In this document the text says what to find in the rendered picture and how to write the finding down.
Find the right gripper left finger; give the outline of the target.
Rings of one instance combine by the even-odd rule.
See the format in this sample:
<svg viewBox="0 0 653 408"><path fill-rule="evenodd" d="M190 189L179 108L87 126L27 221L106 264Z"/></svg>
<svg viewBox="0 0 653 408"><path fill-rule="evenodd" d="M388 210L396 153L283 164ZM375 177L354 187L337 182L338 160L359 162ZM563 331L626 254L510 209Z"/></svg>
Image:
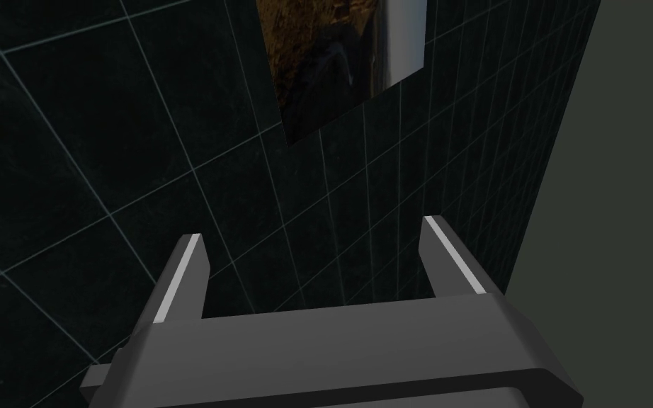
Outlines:
<svg viewBox="0 0 653 408"><path fill-rule="evenodd" d="M200 319L209 276L203 236L181 236L140 315L139 325Z"/></svg>

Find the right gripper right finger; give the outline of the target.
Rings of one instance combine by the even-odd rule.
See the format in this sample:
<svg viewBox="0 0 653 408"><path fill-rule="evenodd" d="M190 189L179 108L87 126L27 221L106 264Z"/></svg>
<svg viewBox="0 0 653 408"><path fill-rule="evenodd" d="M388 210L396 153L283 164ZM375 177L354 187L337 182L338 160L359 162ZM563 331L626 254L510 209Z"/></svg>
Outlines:
<svg viewBox="0 0 653 408"><path fill-rule="evenodd" d="M437 298L501 293L440 215L422 217L419 256Z"/></svg>

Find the brown and blue wall picture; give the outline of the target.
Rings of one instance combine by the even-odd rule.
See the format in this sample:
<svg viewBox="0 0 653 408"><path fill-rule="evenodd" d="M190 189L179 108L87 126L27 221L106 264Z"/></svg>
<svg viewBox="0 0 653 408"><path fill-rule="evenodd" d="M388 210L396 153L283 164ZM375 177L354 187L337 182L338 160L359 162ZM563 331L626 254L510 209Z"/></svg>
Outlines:
<svg viewBox="0 0 653 408"><path fill-rule="evenodd" d="M256 0L285 141L424 66L428 0Z"/></svg>

